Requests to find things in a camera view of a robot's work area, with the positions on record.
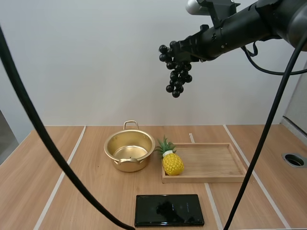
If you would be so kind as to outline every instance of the wooden tray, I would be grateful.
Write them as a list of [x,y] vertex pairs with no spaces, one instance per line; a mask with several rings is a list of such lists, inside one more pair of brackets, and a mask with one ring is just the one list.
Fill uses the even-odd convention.
[[175,144],[184,171],[169,176],[162,165],[162,183],[241,183],[246,174],[240,158],[230,143]]

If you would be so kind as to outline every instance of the pot handle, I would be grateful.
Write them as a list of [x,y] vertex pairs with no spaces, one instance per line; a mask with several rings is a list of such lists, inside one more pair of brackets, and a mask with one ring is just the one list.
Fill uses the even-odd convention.
[[134,163],[137,163],[138,160],[135,159],[135,158],[130,158],[130,159],[120,159],[119,161],[114,161],[114,162],[115,162],[115,164],[117,164],[117,165],[121,165],[121,164],[124,163],[124,162],[134,162]]
[[124,130],[126,129],[127,123],[135,123],[136,129],[139,129],[138,123],[137,123],[136,121],[130,120],[130,121],[126,121],[126,122],[124,123]]

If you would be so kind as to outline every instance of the phone screen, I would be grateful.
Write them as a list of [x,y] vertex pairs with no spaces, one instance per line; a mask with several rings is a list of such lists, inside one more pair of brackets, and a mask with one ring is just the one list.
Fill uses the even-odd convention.
[[198,195],[137,195],[134,225],[204,225]]

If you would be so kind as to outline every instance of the white tape line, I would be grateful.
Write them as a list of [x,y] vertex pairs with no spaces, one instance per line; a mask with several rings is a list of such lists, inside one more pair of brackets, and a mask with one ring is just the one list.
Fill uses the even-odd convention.
[[[193,134],[189,133],[189,136],[190,136],[191,142],[195,143]],[[210,201],[210,204],[211,204],[211,208],[212,208],[212,211],[213,211],[213,214],[214,214],[214,218],[215,218],[215,222],[216,222],[217,228],[218,228],[218,230],[223,230],[223,225],[222,225],[222,222],[221,222],[221,218],[220,218],[219,212],[217,211],[217,208],[216,208],[216,205],[215,205],[215,202],[214,202],[214,198],[212,196],[209,184],[205,183],[205,187],[206,187],[207,195],[208,195],[208,198],[209,198],[209,201]]]
[[[78,146],[79,146],[79,144],[80,144],[80,142],[81,142],[81,140],[82,140],[82,138],[83,138],[83,134],[84,134],[84,132],[85,132],[85,128],[86,128],[86,126],[84,126],[84,128],[83,128],[83,130],[82,130],[82,132],[81,132],[81,134],[80,134],[80,136],[79,136],[79,139],[78,139],[78,141],[77,141],[75,147],[73,148],[73,150],[72,150],[72,152],[71,152],[71,155],[69,156],[69,158],[68,158],[68,160],[67,160],[67,164],[68,164],[68,165],[71,163],[71,160],[72,160],[73,156],[75,155],[75,152],[76,152],[77,149],[78,149]],[[43,211],[42,211],[42,213],[40,214],[40,217],[38,218],[37,223],[35,224],[35,226],[34,226],[34,228],[33,228],[34,230],[38,230],[39,227],[40,227],[40,225],[42,224],[42,222],[43,222],[43,220],[44,220],[44,218],[45,218],[45,215],[46,215],[46,213],[48,212],[48,209],[49,209],[49,207],[50,207],[50,205],[51,205],[51,203],[52,203],[52,200],[53,200],[54,196],[56,195],[56,193],[57,193],[57,191],[58,191],[58,189],[59,189],[59,186],[61,185],[61,182],[62,182],[62,180],[63,180],[63,178],[64,178],[64,175],[65,175],[65,173],[62,171],[62,173],[61,173],[61,175],[59,176],[59,179],[58,179],[56,185],[54,186],[54,188],[53,188],[53,190],[52,190],[52,193],[51,193],[51,195],[50,195],[50,197],[49,197],[49,199],[48,199],[48,201],[47,201],[47,203],[46,203],[46,205],[45,205],[45,207],[44,207],[44,209],[43,209]]]
[[[243,158],[245,164],[249,167],[249,162],[246,158],[246,156],[244,155],[242,149],[239,147],[238,143],[236,142],[236,140],[234,139],[234,137],[231,135],[230,131],[228,130],[226,125],[223,125],[227,134],[229,135],[229,137],[231,138],[232,142],[234,143],[234,145],[236,146],[236,148],[238,149],[241,157]],[[283,225],[285,226],[285,228],[290,229],[290,225],[288,224],[288,222],[286,221],[286,219],[284,218],[284,216],[282,215],[281,211],[279,210],[279,208],[277,207],[277,205],[275,204],[275,202],[273,201],[272,197],[270,196],[268,190],[264,187],[263,183],[261,182],[260,178],[257,176],[256,172],[253,171],[253,176],[255,177],[256,181],[258,182],[260,188],[262,189],[263,193],[265,194],[265,196],[267,197],[269,203],[272,205],[273,209],[275,210],[276,214],[278,215],[279,219],[282,221]]]

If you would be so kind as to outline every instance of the grape bunch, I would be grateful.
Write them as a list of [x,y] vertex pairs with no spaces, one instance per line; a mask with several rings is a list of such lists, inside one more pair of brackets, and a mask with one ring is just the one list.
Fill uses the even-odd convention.
[[173,97],[177,98],[183,92],[183,85],[192,81],[192,76],[189,75],[189,71],[192,66],[189,62],[176,62],[174,58],[174,45],[176,41],[172,41],[169,44],[169,48],[165,45],[159,47],[160,61],[166,62],[168,69],[173,69],[170,74],[169,85],[166,87],[166,91],[172,93]]

